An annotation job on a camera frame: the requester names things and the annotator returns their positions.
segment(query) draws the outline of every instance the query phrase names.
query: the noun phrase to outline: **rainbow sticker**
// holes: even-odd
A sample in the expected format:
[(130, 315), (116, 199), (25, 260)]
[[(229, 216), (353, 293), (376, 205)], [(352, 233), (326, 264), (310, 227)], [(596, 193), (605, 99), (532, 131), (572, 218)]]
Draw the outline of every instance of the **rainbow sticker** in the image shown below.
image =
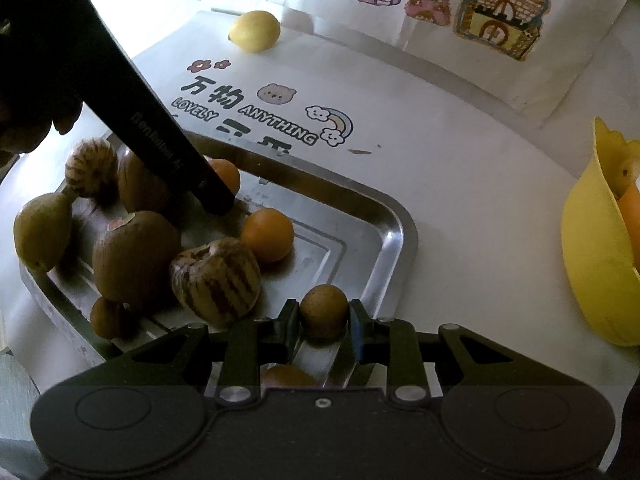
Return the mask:
[(308, 106), (305, 110), (306, 116), (312, 121), (325, 123), (320, 138), (332, 148), (343, 144), (353, 131), (353, 122), (340, 110), (317, 105)]

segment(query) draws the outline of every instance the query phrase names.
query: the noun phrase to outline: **yellow container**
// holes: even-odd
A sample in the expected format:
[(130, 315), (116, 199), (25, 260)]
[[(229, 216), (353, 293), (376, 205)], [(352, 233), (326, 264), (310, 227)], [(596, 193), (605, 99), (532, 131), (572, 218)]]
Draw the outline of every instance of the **yellow container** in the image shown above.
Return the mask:
[(626, 142), (596, 118), (593, 158), (562, 213), (562, 256), (575, 298), (595, 332), (620, 346), (640, 344), (640, 276), (612, 192), (624, 192), (620, 168), (631, 157), (640, 157), (640, 142)]

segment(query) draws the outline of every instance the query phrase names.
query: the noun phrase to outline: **lemon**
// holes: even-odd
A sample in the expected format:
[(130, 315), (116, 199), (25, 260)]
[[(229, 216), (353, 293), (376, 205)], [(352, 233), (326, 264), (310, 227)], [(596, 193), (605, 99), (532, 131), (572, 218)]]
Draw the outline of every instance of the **lemon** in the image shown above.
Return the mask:
[(36, 272), (53, 269), (70, 238), (71, 203), (62, 193), (46, 193), (30, 200), (15, 217), (15, 252)]
[(280, 37), (278, 19), (266, 10), (244, 13), (231, 25), (229, 40), (247, 52), (260, 52), (276, 44)]

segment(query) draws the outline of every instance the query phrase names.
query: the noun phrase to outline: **flower sticker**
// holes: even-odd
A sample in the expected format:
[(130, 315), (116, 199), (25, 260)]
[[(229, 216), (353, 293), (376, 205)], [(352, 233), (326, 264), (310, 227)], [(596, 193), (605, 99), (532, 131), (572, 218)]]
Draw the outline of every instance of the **flower sticker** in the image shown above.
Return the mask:
[(216, 62), (213, 68), (219, 68), (220, 70), (224, 70), (229, 66), (231, 66), (231, 62), (228, 59), (223, 59), (222, 61)]
[(306, 116), (311, 120), (322, 121), (323, 123), (329, 120), (330, 111), (321, 106), (308, 106), (305, 110)]
[(332, 148), (344, 144), (344, 137), (334, 128), (323, 128), (320, 138)]
[(210, 59), (199, 59), (191, 63), (191, 66), (187, 67), (187, 70), (192, 74), (199, 72), (200, 70), (206, 70), (207, 68), (211, 68), (211, 60)]

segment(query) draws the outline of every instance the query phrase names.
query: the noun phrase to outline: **cartoon bear face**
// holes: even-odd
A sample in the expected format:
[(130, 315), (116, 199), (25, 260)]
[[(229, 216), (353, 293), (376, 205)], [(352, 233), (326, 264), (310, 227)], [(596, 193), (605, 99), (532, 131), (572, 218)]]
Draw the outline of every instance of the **cartoon bear face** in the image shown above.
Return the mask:
[(258, 90), (258, 97), (271, 105), (283, 105), (290, 102), (296, 91), (283, 85), (269, 83)]

